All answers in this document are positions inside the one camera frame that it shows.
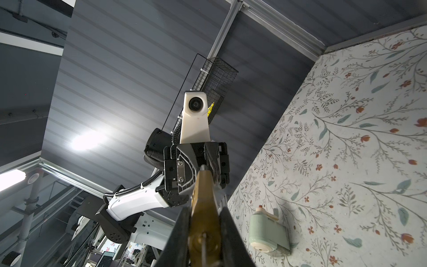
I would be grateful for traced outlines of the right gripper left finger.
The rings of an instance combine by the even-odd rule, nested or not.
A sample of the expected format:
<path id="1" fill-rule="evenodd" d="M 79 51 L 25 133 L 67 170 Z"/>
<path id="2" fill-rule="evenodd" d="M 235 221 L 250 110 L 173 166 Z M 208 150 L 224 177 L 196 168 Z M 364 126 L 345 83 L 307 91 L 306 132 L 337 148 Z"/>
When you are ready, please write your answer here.
<path id="1" fill-rule="evenodd" d="M 162 251 L 160 258 L 155 263 L 156 267 L 188 267 L 189 247 L 188 237 L 190 231 L 191 210 L 183 208 L 172 229 L 171 235 Z"/>

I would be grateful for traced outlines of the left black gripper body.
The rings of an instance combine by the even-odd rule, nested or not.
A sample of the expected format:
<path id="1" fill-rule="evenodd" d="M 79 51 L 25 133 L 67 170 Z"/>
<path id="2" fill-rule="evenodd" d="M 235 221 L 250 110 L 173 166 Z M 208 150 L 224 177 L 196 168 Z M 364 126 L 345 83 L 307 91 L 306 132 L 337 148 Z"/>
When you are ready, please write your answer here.
<path id="1" fill-rule="evenodd" d="M 203 166 L 212 173 L 213 184 L 224 189 L 230 183 L 228 146 L 224 142 L 197 142 L 165 147 L 162 197 L 170 207 L 185 205 Z"/>

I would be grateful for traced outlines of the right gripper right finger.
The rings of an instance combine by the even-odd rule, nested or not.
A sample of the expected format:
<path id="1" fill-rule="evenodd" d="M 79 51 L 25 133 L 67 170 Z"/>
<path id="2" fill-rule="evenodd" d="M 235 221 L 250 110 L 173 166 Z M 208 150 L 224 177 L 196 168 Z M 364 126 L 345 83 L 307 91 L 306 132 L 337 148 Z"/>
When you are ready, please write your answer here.
<path id="1" fill-rule="evenodd" d="M 220 212 L 221 257 L 224 267 L 254 267 L 228 208 Z"/>

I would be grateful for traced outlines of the brass padlock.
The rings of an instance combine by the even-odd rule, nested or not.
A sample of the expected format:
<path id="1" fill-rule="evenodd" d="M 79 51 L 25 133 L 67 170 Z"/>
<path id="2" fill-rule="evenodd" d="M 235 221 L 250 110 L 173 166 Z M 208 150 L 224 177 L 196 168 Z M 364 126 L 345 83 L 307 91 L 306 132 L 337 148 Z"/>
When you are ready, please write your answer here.
<path id="1" fill-rule="evenodd" d="M 188 237 L 192 267 L 212 267 L 221 260 L 221 228 L 212 172 L 203 165 L 192 195 Z"/>

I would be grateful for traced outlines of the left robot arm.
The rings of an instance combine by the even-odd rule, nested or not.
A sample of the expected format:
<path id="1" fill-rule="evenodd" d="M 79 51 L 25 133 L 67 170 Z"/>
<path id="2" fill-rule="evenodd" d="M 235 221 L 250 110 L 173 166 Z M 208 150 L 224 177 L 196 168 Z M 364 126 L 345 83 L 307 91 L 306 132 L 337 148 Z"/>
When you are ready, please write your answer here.
<path id="1" fill-rule="evenodd" d="M 104 204 L 95 215 L 113 242 L 128 242 L 136 232 L 143 212 L 187 204 L 202 165 L 212 172 L 213 182 L 224 188 L 230 182 L 228 147 L 224 142 L 173 143 L 173 137 L 156 128 L 147 141 L 144 159 L 158 168 L 146 181 L 133 188 L 119 186 L 105 193 Z"/>

